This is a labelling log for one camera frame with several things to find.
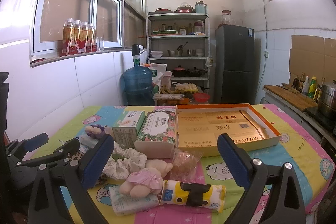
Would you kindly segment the white floral fabric scrunchie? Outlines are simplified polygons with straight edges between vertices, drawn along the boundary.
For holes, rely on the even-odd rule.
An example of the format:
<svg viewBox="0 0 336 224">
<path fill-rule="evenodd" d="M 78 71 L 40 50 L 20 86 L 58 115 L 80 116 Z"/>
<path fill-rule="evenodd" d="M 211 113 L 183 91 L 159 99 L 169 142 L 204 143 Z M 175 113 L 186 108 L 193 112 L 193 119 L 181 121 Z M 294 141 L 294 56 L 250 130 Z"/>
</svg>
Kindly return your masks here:
<svg viewBox="0 0 336 224">
<path fill-rule="evenodd" d="M 134 172 L 145 168 L 147 156 L 133 148 L 123 149 L 114 143 L 114 150 L 103 169 L 103 174 L 114 180 L 126 180 Z"/>
</svg>

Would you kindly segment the green white tissue pack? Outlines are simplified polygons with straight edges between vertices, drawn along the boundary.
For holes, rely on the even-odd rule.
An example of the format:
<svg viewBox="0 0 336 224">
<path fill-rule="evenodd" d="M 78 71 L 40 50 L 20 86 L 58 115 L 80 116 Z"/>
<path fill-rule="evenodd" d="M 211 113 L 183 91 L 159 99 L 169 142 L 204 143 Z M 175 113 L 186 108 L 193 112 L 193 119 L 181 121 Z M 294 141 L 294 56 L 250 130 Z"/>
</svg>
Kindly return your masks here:
<svg viewBox="0 0 336 224">
<path fill-rule="evenodd" d="M 112 209 L 117 216 L 139 213 L 159 205 L 159 200 L 155 194 L 135 198 L 127 194 L 121 194 L 119 185 L 109 188 L 109 196 Z"/>
</svg>

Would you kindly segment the pink dress plush doll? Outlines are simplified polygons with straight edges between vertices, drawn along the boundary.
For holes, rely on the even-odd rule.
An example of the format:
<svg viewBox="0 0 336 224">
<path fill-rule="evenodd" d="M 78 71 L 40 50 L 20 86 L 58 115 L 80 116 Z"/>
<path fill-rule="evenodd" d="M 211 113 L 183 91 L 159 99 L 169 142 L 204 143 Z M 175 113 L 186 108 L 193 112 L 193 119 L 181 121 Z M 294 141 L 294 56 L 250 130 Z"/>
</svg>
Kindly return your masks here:
<svg viewBox="0 0 336 224">
<path fill-rule="evenodd" d="M 149 194 L 160 194 L 163 178 L 172 170 L 173 165 L 164 160 L 148 160 L 145 168 L 131 173 L 120 186 L 120 193 L 133 198 L 144 198 Z"/>
</svg>

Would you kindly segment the clear bag pink sponge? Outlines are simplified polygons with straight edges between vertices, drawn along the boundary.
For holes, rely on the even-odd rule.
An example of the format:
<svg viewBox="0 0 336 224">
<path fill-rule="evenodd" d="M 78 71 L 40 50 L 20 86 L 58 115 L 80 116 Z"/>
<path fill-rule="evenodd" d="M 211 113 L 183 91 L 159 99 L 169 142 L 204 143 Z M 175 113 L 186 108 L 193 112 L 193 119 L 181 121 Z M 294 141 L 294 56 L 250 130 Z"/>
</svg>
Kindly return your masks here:
<svg viewBox="0 0 336 224">
<path fill-rule="evenodd" d="M 181 182 L 193 182 L 196 176 L 197 164 L 202 158 L 200 151 L 185 151 L 175 148 L 171 154 L 173 165 L 169 178 Z"/>
</svg>

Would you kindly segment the floral tissue box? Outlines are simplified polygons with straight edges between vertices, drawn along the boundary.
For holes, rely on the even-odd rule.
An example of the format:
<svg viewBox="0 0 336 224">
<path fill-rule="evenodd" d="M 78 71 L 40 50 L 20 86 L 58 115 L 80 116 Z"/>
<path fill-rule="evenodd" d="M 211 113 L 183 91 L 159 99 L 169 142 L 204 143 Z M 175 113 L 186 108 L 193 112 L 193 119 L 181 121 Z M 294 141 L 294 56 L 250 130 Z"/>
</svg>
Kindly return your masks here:
<svg viewBox="0 0 336 224">
<path fill-rule="evenodd" d="M 134 142 L 135 149 L 148 159 L 168 159 L 175 147 L 175 112 L 148 112 Z"/>
</svg>

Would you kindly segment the black refrigerator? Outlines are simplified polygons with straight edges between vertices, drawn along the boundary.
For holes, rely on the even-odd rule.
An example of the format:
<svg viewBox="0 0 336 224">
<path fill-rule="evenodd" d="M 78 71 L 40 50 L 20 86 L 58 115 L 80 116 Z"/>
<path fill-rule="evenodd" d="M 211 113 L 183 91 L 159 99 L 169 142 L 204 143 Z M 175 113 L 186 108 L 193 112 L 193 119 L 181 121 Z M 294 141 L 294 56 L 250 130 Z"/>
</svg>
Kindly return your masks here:
<svg viewBox="0 0 336 224">
<path fill-rule="evenodd" d="M 255 36 L 252 28 L 217 28 L 215 103 L 252 103 L 255 95 Z"/>
</svg>

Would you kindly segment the egg tray with eggs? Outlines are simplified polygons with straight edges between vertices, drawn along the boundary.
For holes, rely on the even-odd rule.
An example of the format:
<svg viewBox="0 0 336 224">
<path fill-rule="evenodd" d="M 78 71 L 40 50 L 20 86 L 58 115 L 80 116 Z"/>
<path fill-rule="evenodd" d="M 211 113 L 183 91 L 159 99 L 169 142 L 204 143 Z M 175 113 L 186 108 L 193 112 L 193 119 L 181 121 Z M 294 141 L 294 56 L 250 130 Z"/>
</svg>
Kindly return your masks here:
<svg viewBox="0 0 336 224">
<path fill-rule="evenodd" d="M 198 88 L 193 83 L 174 83 L 177 93 L 198 93 Z"/>
</svg>

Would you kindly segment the blue water jug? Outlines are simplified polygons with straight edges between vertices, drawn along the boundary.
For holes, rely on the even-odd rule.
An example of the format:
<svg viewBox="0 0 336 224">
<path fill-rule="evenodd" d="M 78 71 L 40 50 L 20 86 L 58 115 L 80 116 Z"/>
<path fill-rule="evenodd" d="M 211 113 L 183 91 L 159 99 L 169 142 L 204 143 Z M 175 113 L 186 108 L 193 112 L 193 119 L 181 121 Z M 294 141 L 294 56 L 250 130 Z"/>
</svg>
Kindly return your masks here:
<svg viewBox="0 0 336 224">
<path fill-rule="evenodd" d="M 127 104 L 129 106 L 153 106 L 153 73 L 149 68 L 141 66 L 138 44 L 132 45 L 131 52 L 134 66 L 122 75 Z"/>
</svg>

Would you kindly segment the steel pot with lid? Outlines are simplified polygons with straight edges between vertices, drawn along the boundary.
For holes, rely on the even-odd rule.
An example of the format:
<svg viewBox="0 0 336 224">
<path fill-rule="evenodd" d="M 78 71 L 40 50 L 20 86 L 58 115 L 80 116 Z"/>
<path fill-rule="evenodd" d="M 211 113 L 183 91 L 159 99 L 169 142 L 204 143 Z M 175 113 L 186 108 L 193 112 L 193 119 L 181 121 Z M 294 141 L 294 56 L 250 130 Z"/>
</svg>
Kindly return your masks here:
<svg viewBox="0 0 336 224">
<path fill-rule="evenodd" d="M 335 117 L 335 90 L 335 80 L 332 83 L 323 84 L 318 100 L 318 111 L 328 118 Z"/>
</svg>

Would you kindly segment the white rice bag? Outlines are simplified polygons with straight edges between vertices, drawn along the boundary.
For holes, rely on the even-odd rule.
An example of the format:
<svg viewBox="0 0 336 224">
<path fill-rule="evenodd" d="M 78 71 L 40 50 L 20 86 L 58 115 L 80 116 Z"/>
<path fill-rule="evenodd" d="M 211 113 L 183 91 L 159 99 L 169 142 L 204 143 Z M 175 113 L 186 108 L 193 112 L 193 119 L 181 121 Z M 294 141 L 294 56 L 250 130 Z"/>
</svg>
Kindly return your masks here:
<svg viewBox="0 0 336 224">
<path fill-rule="evenodd" d="M 141 63 L 141 66 L 147 67 L 152 71 L 153 84 L 157 85 L 158 91 L 160 91 L 162 86 L 162 78 L 167 70 L 166 64 L 159 63 Z"/>
</svg>

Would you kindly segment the red yellow drink bottles pack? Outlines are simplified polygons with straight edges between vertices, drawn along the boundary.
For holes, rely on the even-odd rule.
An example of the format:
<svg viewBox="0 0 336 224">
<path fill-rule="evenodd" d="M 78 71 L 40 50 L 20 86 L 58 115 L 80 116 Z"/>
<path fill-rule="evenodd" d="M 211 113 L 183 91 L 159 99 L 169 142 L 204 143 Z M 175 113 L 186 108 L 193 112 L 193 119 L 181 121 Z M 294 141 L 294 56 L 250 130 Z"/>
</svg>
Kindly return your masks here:
<svg viewBox="0 0 336 224">
<path fill-rule="evenodd" d="M 66 19 L 63 26 L 61 56 L 97 52 L 96 27 L 93 23 Z"/>
</svg>

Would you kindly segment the white metal shelf rack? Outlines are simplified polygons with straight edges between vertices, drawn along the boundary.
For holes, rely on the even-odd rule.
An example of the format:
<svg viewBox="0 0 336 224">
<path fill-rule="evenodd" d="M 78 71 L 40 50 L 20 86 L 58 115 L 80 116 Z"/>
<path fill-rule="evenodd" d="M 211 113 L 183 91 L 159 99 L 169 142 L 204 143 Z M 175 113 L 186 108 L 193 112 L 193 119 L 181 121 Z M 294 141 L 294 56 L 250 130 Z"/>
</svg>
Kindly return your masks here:
<svg viewBox="0 0 336 224">
<path fill-rule="evenodd" d="M 147 62 L 166 65 L 171 84 L 210 88 L 210 19 L 207 12 L 157 10 L 146 17 Z"/>
</svg>

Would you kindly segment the glass jar on fridge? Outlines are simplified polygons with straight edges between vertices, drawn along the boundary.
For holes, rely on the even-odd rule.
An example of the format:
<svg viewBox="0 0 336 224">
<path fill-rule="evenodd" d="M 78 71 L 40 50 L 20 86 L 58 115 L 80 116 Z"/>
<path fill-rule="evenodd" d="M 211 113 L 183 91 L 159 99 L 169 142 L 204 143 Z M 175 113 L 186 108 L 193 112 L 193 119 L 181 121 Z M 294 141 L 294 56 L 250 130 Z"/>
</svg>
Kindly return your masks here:
<svg viewBox="0 0 336 224">
<path fill-rule="evenodd" d="M 222 24 L 233 25 L 234 20 L 232 18 L 232 12 L 230 10 L 222 10 Z"/>
</svg>

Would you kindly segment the teal lidded canister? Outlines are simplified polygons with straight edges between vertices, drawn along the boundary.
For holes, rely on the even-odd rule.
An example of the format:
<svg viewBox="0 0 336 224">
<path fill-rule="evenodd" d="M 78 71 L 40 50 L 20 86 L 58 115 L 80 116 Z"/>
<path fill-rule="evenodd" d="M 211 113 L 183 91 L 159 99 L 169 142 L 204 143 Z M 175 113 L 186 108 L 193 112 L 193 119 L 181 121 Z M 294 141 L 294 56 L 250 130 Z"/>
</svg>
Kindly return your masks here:
<svg viewBox="0 0 336 224">
<path fill-rule="evenodd" d="M 207 5 L 203 1 L 198 1 L 195 4 L 195 12 L 198 14 L 207 14 Z"/>
</svg>

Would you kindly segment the brown cardboard wall sheet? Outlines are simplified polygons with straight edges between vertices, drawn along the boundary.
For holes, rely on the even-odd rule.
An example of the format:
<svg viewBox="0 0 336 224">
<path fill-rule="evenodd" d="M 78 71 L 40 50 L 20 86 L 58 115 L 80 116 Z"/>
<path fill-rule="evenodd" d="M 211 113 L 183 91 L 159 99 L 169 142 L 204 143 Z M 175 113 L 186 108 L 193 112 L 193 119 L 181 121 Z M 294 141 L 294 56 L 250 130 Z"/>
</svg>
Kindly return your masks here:
<svg viewBox="0 0 336 224">
<path fill-rule="evenodd" d="M 289 56 L 289 83 L 304 73 L 315 76 L 320 84 L 322 79 L 332 83 L 336 79 L 335 39 L 319 36 L 293 35 Z"/>
</svg>

